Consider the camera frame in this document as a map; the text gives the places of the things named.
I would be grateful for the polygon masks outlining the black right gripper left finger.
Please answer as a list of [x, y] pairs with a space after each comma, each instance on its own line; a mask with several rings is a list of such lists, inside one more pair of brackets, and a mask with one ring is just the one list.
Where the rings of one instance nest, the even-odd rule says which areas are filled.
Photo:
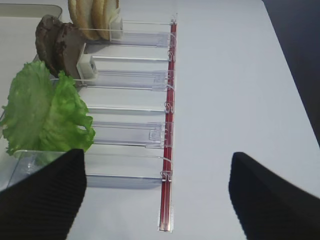
[[87, 189], [85, 154], [72, 149], [0, 193], [2, 240], [65, 240]]

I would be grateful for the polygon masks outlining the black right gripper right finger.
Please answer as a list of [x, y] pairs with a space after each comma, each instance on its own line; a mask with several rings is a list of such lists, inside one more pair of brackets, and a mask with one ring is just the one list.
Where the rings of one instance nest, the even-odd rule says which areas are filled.
[[232, 155], [228, 192], [248, 240], [320, 238], [320, 199], [244, 152]]

